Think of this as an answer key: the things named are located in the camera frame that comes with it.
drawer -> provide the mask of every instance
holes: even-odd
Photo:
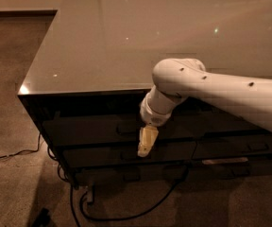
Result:
[[[234,179],[248,176],[272,175],[272,160],[266,157],[251,158],[239,164],[203,165],[196,163],[189,168],[187,181],[208,181],[214,179]]]
[[[133,114],[60,117],[43,122],[53,146],[136,141],[142,125]]]
[[[128,142],[139,139],[144,125],[137,114],[108,114],[81,117],[57,117],[43,122],[53,146],[73,146]],[[228,113],[173,113],[159,128],[159,139],[199,138],[232,131],[256,131],[259,128]]]
[[[198,141],[194,160],[272,154],[272,135],[248,135]]]
[[[62,155],[69,167],[188,161],[192,158],[196,143],[188,141],[157,143],[145,158],[137,156],[137,147],[137,143],[107,144],[105,147],[94,145],[85,148],[66,148]]]
[[[76,174],[79,185],[106,183],[130,183],[154,180],[182,179],[187,170],[182,164],[115,166],[108,168],[83,169]]]

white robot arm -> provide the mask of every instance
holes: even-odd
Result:
[[[272,79],[208,73],[196,59],[166,59],[153,70],[154,86],[141,104],[138,155],[145,157],[176,106],[188,96],[272,131]]]

floor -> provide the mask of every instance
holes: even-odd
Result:
[[[52,17],[0,18],[0,155],[37,147],[38,131],[16,94]],[[155,204],[170,188],[166,182],[97,187],[87,211],[99,218],[124,217]],[[41,150],[0,160],[0,226],[31,226],[43,208],[48,226],[76,226],[68,183]],[[182,183],[153,212],[134,220],[92,222],[78,208],[85,189],[74,192],[81,226],[272,226],[272,176]]]

power cord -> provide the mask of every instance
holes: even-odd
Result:
[[[59,178],[61,180],[63,180],[64,182],[69,183],[69,180],[68,180],[68,177],[67,177],[66,173],[64,171],[62,171],[63,172],[63,177],[61,177],[60,170],[61,170],[61,165],[59,163],[59,165],[58,165],[58,175],[59,175]]]
[[[77,219],[77,215],[76,215],[76,211],[74,210],[74,206],[73,206],[73,186],[70,186],[70,206],[71,206],[71,212],[72,215],[74,217],[74,220],[76,221],[76,226],[80,227],[80,223]]]
[[[48,145],[48,149],[47,149],[47,152],[48,152],[48,156],[53,160],[53,161],[58,161],[58,158],[56,158],[56,156],[54,156],[52,153],[51,153],[51,148],[49,147]]]
[[[38,152],[40,150],[40,146],[41,146],[40,141],[41,141],[41,133],[39,133],[37,149],[23,149],[21,151],[13,153],[13,154],[2,155],[2,156],[0,156],[0,159],[8,159],[8,158],[16,156],[16,155],[21,155],[21,154],[27,155],[27,154],[32,154],[32,153]]]
[[[162,204],[167,199],[167,197],[173,192],[173,190],[176,188],[176,186],[178,184],[182,183],[184,180],[185,179],[183,177],[183,179],[175,181],[174,184],[172,185],[172,187],[170,188],[170,190],[165,194],[165,196],[161,200],[159,200],[155,205],[153,205],[149,209],[143,211],[140,214],[134,215],[134,216],[124,217],[124,218],[95,218],[95,217],[89,216],[88,214],[86,214],[86,212],[84,211],[84,207],[83,207],[87,192],[84,193],[79,200],[79,210],[84,218],[91,220],[91,221],[124,221],[124,220],[130,220],[133,218],[138,218],[138,217],[148,214],[149,212],[151,212],[152,210],[157,208],[160,204]]]

cable on floor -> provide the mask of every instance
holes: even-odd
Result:
[[[84,207],[83,207],[85,197],[87,196],[87,192],[84,193],[79,200],[79,210],[84,218],[91,220],[91,221],[124,221],[124,220],[130,220],[133,218],[138,218],[138,217],[148,214],[149,212],[151,212],[152,210],[157,208],[160,204],[162,204],[167,199],[167,197],[173,192],[173,190],[176,188],[176,186],[178,184],[182,183],[183,181],[184,181],[184,177],[181,180],[175,181],[174,184],[172,185],[172,187],[170,188],[170,190],[165,194],[165,196],[161,200],[159,200],[155,205],[153,205],[149,209],[143,211],[140,214],[134,215],[134,216],[124,217],[124,218],[96,218],[96,217],[89,216],[88,214],[86,214]]]
[[[2,156],[0,156],[0,159],[8,159],[8,158],[16,156],[16,155],[21,155],[21,154],[27,155],[27,154],[32,154],[32,153],[38,152],[40,150],[40,147],[41,147],[40,141],[41,141],[41,133],[39,133],[37,149],[23,149],[21,151],[13,153],[13,154],[2,155]]]
[[[51,148],[49,147],[49,145],[48,145],[48,149],[47,149],[47,152],[48,152],[48,156],[53,160],[53,161],[58,161],[58,159],[54,156],[54,155],[52,155],[52,152],[51,152],[52,150],[51,150]]]
[[[60,165],[60,163],[59,163],[59,165],[58,165],[58,175],[59,175],[59,178],[60,178],[61,180],[63,180],[64,182],[69,183],[68,177],[67,177],[67,175],[66,175],[66,173],[65,173],[64,171],[62,171],[62,172],[63,172],[63,177],[61,177],[61,175],[60,175],[60,170],[61,170],[61,169],[62,169],[62,168],[61,168],[61,165]]]
[[[79,221],[77,219],[77,215],[76,215],[76,211],[74,210],[74,206],[73,206],[73,186],[70,186],[70,206],[71,206],[71,212],[72,215],[74,217],[74,220],[76,221],[76,226],[80,227]]]

